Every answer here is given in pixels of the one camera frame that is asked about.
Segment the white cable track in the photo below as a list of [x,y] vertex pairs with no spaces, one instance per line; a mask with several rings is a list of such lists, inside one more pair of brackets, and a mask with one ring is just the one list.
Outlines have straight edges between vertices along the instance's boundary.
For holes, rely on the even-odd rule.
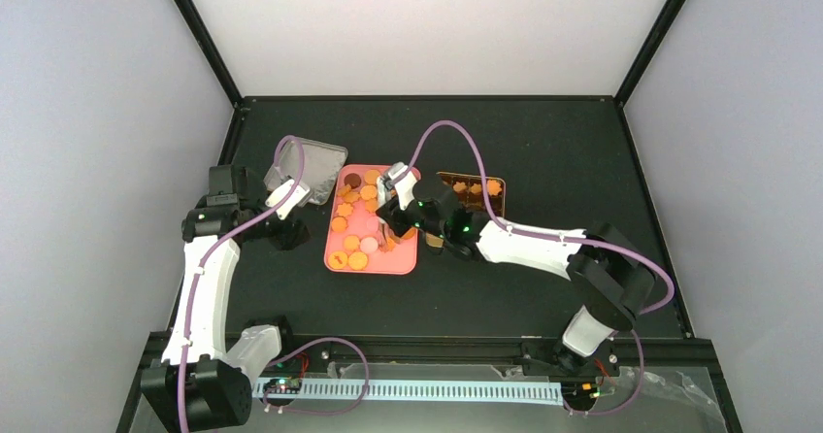
[[[261,399],[272,378],[260,377],[252,396]],[[363,380],[303,379],[299,393],[272,389],[269,399],[353,400],[360,395]],[[443,382],[370,380],[364,400],[429,402],[494,402],[562,406],[560,383],[548,382]]]

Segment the wire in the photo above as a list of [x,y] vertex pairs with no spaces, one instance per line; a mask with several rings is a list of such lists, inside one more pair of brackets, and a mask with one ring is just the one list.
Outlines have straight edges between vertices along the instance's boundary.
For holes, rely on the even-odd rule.
[[598,384],[599,386],[603,385],[603,380],[605,380],[606,378],[609,379],[612,385],[616,385],[616,383],[614,382],[614,378],[612,378],[611,375],[609,375],[609,372],[606,371],[606,367],[603,365],[603,362],[595,358],[594,364],[597,365],[597,368],[599,368],[601,373],[603,373],[603,376],[600,377],[600,383]]
[[638,346],[638,359],[640,360],[640,370],[639,370],[640,376],[638,378],[638,384],[637,384],[637,386],[635,386],[635,390],[634,390],[634,392],[632,392],[632,395],[629,396],[628,399],[623,401],[619,406],[617,406],[615,408],[612,408],[612,409],[608,409],[607,411],[600,411],[600,412],[576,411],[576,410],[572,409],[572,407],[569,406],[569,404],[564,399],[563,400],[563,407],[565,407],[567,411],[569,411],[571,414],[582,414],[584,416],[609,416],[611,414],[617,414],[618,412],[620,412],[623,409],[629,407],[629,405],[631,405],[633,402],[635,402],[635,399],[637,399],[638,396],[641,394],[642,381],[643,381],[643,377],[645,376],[645,360],[643,359],[641,338],[638,336],[638,333],[636,333],[634,329],[631,331],[631,333],[632,333],[632,336],[635,338],[635,344]]
[[298,377],[300,380],[302,380],[303,377],[306,376],[306,370],[309,369],[309,356],[306,355],[305,352],[300,352],[297,354],[297,356],[300,357],[300,360],[302,361],[300,365],[300,376]]
[[[206,267],[206,263],[209,261],[209,257],[212,256],[215,250],[217,250],[220,246],[225,244],[230,239],[234,238],[238,234],[246,231],[251,226],[257,224],[258,222],[266,219],[267,217],[273,215],[291,196],[292,193],[297,189],[297,185],[303,179],[303,168],[305,165],[305,156],[303,153],[303,144],[300,143],[300,140],[294,137],[293,135],[286,135],[283,137],[280,142],[278,143],[278,147],[275,149],[275,164],[280,162],[280,151],[282,150],[283,146],[286,142],[291,141],[294,145],[297,146],[297,153],[299,155],[298,167],[297,167],[297,176],[294,179],[294,184],[288,190],[288,192],[283,196],[282,199],[271,209],[261,213],[260,215],[255,216],[253,219],[235,227],[231,231],[229,231],[226,235],[221,237],[217,242],[214,243],[206,253],[200,258],[200,263],[198,266],[203,269]],[[191,279],[191,288],[188,291],[188,299],[185,306],[185,321],[183,324],[182,335],[183,337],[188,340],[191,336],[191,315],[192,315],[192,307],[194,307],[194,294],[197,290],[197,284],[200,282],[200,273],[195,273],[194,277]],[[189,433],[188,429],[188,420],[185,417],[185,367],[188,361],[188,345],[184,345],[181,351],[181,363],[178,369],[178,420],[180,421],[180,428],[181,433]]]
[[[306,350],[306,349],[308,349],[312,346],[316,346],[316,345],[322,344],[322,343],[340,343],[340,344],[349,346],[355,352],[357,352],[357,356],[359,356],[360,360],[363,361],[363,370],[364,370],[364,373],[365,373],[365,375],[364,375],[365,380],[363,381],[363,388],[360,390],[360,395],[358,395],[357,399],[354,399],[354,401],[351,404],[349,404],[347,407],[345,407],[343,409],[340,409],[338,411],[310,411],[310,410],[306,410],[306,409],[295,409],[293,407],[282,406],[282,407],[278,408],[279,409],[278,412],[280,412],[280,413],[282,413],[282,412],[293,412],[295,414],[308,414],[310,416],[338,416],[340,414],[345,414],[346,412],[349,412],[352,409],[354,409],[355,407],[357,407],[358,405],[360,405],[360,402],[366,396],[366,392],[369,390],[369,379],[370,379],[370,376],[369,376],[369,362],[366,361],[366,355],[363,353],[363,350],[360,350],[360,348],[357,347],[355,344],[353,344],[353,343],[351,343],[351,342],[349,342],[345,339],[342,339],[342,338],[328,337],[328,338],[315,339],[314,341],[311,341],[310,343],[305,343],[304,345],[297,348],[296,350],[294,350],[292,353],[290,353],[288,355],[284,355],[281,358],[277,358],[275,360],[272,360],[271,362],[269,362],[268,365],[266,365],[266,367],[275,366],[279,363],[282,363],[286,360],[289,360],[289,359],[295,357],[300,352],[302,352],[302,351],[304,351],[304,350]],[[271,404],[269,403],[269,393],[273,390],[275,390],[275,389],[274,388],[269,388],[269,389],[266,389],[266,392],[263,393],[263,401],[266,403],[266,409],[267,410],[269,409],[269,407],[271,407]]]
[[[411,156],[411,161],[409,161],[409,165],[406,167],[406,170],[400,176],[398,176],[398,178],[394,181],[394,183],[399,182],[409,172],[412,171],[412,168],[414,167],[414,163],[417,161],[417,157],[420,156],[420,151],[423,149],[423,145],[426,143],[426,139],[428,139],[429,135],[435,129],[437,129],[439,127],[443,127],[445,125],[456,129],[458,132],[460,132],[463,135],[463,137],[466,139],[466,142],[469,143],[469,147],[472,149],[472,152],[475,154],[475,160],[477,161],[477,167],[480,170],[480,178],[482,180],[482,187],[483,187],[483,201],[485,203],[486,211],[488,212],[489,217],[491,218],[491,220],[494,221],[494,223],[497,224],[501,229],[509,230],[510,226],[508,226],[508,225],[504,224],[502,221],[500,221],[500,219],[497,218],[497,216],[494,214],[494,211],[491,208],[491,200],[489,199],[488,185],[487,185],[488,179],[486,178],[486,170],[485,170],[485,166],[483,165],[482,157],[480,156],[480,150],[477,148],[477,144],[475,143],[475,140],[472,138],[472,136],[469,134],[469,132],[465,128],[463,128],[462,125],[458,124],[457,122],[454,122],[453,120],[440,120],[440,121],[437,121],[434,124],[432,124],[428,129],[426,129],[425,132],[423,132],[422,137],[420,137],[420,141],[417,142],[417,148],[414,149],[414,155]],[[590,246],[590,247],[596,247],[596,248],[599,248],[599,249],[606,249],[606,250],[616,251],[617,253],[620,253],[624,256],[627,256],[629,258],[632,258],[634,260],[639,261],[640,263],[645,265],[648,269],[652,270],[654,273],[656,273],[658,276],[660,276],[660,278],[663,279],[663,281],[666,283],[666,288],[667,288],[666,295],[662,299],[660,299],[658,302],[642,309],[641,310],[641,315],[642,314],[647,314],[649,312],[654,312],[655,310],[660,309],[661,307],[664,307],[675,296],[675,282],[672,281],[672,278],[669,276],[669,274],[666,273],[666,271],[663,268],[658,266],[657,263],[649,260],[645,256],[643,256],[643,255],[641,255],[641,254],[639,254],[639,253],[637,253],[633,250],[629,250],[629,249],[626,249],[626,248],[623,248],[623,247],[620,247],[620,246],[616,246],[614,244],[610,244],[608,242],[603,242],[603,241],[595,241],[595,240],[592,240],[592,239],[585,239],[585,238],[579,238],[579,237],[561,237],[558,234],[526,231],[526,230],[517,229],[517,228],[514,228],[514,227],[510,230],[510,232],[512,234],[517,234],[519,236],[532,237],[532,238],[536,238],[536,239],[546,239],[546,240],[554,241],[554,242],[567,242],[567,243],[571,243],[571,244],[580,244],[582,246]]]

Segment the pink tray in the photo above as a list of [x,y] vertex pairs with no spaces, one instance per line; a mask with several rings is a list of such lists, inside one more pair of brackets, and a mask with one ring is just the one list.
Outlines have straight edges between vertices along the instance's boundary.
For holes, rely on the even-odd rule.
[[[331,220],[338,216],[338,206],[345,203],[343,197],[338,195],[337,192],[346,185],[344,183],[344,178],[347,175],[354,173],[360,176],[362,183],[359,187],[352,190],[353,192],[359,192],[360,189],[366,185],[366,180],[364,178],[366,171],[369,171],[370,169],[377,169],[378,171],[383,172],[388,168],[389,166],[369,164],[349,164],[344,166],[340,171],[340,175],[337,177],[335,191],[332,193],[334,196],[334,201],[332,202]],[[415,177],[420,179],[420,173],[416,169],[413,170],[412,173]],[[405,275],[411,272],[417,264],[416,232],[414,233],[414,237],[398,243],[392,251],[377,250],[372,253],[367,253],[369,263],[363,270],[355,271],[348,265],[340,270],[336,270],[329,266],[329,256],[335,251],[343,251],[348,256],[351,256],[351,254],[355,251],[360,251],[349,251],[343,247],[343,240],[347,236],[357,236],[361,241],[366,237],[374,237],[379,240],[380,232],[376,228],[376,225],[379,223],[378,218],[375,214],[366,211],[366,202],[361,198],[354,202],[352,206],[354,207],[354,212],[346,217],[346,221],[348,223],[346,231],[332,231],[331,220],[329,221],[329,235],[326,239],[326,251],[323,253],[323,263],[325,263],[326,268],[336,273],[369,273],[376,275]]]

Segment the glass panel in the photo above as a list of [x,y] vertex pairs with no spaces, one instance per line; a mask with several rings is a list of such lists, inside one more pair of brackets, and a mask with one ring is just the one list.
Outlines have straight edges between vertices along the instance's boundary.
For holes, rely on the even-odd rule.
[[[383,380],[475,380],[540,381],[523,377],[518,368],[495,369],[490,366],[437,365],[370,365],[374,379]],[[362,365],[338,370],[338,376],[362,379]],[[628,398],[637,379],[636,369],[624,369],[614,379],[614,393],[598,400],[594,410],[605,410]],[[610,392],[605,381],[603,391]],[[348,401],[296,401],[294,407],[337,410]],[[414,432],[420,431],[562,431],[567,433],[595,430],[612,432],[683,431],[725,433],[726,427],[714,390],[705,368],[649,367],[641,395],[623,411],[610,416],[569,416],[560,407],[525,404],[364,402],[342,416],[305,416],[284,413],[273,408],[268,414],[262,404],[251,413],[246,425],[225,429],[244,432],[309,433],[334,428],[335,431]],[[141,399],[131,431],[154,433],[165,431],[153,410]]]

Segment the brown round piece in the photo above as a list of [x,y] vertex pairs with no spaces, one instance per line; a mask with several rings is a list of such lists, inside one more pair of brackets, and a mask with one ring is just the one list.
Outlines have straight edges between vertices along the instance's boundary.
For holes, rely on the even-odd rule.
[[351,188],[357,188],[363,183],[363,180],[355,173],[346,174],[343,178],[343,183]]

